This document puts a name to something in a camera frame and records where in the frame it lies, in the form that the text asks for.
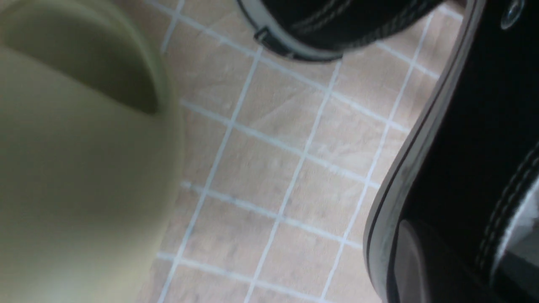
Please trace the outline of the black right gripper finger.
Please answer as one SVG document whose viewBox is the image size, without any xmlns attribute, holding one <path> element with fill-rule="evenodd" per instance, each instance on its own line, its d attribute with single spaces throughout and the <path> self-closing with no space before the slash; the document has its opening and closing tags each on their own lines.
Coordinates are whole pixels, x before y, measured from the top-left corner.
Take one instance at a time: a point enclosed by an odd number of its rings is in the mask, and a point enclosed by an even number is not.
<svg viewBox="0 0 539 303">
<path fill-rule="evenodd" d="M 401 303 L 500 303 L 425 224 L 399 224 L 393 265 Z"/>
</svg>

